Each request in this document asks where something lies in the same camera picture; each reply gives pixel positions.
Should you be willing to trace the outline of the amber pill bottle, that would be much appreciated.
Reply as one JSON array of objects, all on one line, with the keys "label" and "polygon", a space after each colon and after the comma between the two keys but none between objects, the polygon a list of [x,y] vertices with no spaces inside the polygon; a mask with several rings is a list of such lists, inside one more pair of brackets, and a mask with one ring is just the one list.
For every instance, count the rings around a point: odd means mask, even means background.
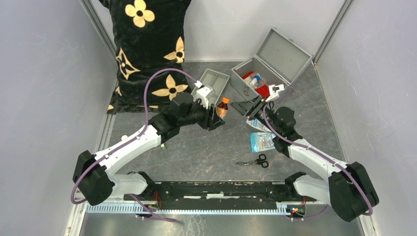
[{"label": "amber pill bottle", "polygon": [[221,102],[216,107],[217,115],[220,118],[224,118],[228,112],[228,104],[230,100],[226,97],[222,97]]}]

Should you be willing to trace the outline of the red first aid pouch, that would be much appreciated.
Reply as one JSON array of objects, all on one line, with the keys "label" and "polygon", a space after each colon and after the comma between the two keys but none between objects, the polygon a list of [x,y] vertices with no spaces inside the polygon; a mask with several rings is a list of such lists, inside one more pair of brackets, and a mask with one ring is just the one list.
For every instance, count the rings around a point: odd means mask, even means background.
[{"label": "red first aid pouch", "polygon": [[[244,89],[243,90],[244,90],[244,94],[246,96],[249,95],[248,91],[249,91],[249,88],[251,88],[249,86],[249,82],[250,82],[250,80],[253,78],[253,76],[255,74],[257,74],[257,73],[254,73],[253,71],[249,71],[247,74],[245,74],[242,77],[243,81],[245,82],[245,85],[244,85]],[[259,94],[260,96],[262,96],[264,99],[267,99],[269,97],[268,85],[266,84],[266,80],[263,79],[262,77],[261,77],[260,81],[258,82],[257,86],[255,88],[251,88],[251,89],[253,89],[254,91],[256,91],[257,94]]]}]

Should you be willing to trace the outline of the silver metal case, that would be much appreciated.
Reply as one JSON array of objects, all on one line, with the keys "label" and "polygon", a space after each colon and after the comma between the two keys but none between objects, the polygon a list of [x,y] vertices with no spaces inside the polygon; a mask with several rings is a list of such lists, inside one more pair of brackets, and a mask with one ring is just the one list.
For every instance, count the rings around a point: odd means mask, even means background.
[{"label": "silver metal case", "polygon": [[259,73],[268,86],[289,86],[298,79],[312,59],[313,56],[301,46],[277,29],[271,28],[257,53],[232,68],[230,82],[244,99],[251,100],[260,95],[251,88],[248,96],[244,94],[245,82],[242,77],[249,71]]}]

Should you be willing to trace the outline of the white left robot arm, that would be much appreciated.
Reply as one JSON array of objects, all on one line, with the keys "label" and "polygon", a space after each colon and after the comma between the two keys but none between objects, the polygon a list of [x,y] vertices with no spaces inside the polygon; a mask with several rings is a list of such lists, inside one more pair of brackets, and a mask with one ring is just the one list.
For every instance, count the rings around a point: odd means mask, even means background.
[{"label": "white left robot arm", "polygon": [[181,127],[194,124],[212,131],[224,125],[225,120],[218,115],[216,105],[204,107],[191,94],[184,93],[124,140],[94,154],[83,151],[73,174],[72,203],[96,206],[110,196],[124,194],[135,194],[145,201],[151,199],[154,186],[142,174],[119,175],[118,170],[179,134]]}]

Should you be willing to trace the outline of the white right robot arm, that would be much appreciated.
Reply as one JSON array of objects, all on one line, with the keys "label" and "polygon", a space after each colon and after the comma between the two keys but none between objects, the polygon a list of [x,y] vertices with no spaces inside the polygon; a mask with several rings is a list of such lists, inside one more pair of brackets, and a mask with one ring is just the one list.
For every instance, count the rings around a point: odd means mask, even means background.
[{"label": "white right robot arm", "polygon": [[371,216],[379,197],[366,168],[358,163],[338,160],[315,148],[295,130],[295,112],[289,107],[274,110],[272,101],[262,97],[251,101],[233,102],[231,106],[242,116],[257,119],[275,135],[274,148],[319,176],[296,173],[285,182],[284,195],[291,201],[301,196],[311,197],[332,207],[344,221],[361,215]]}]

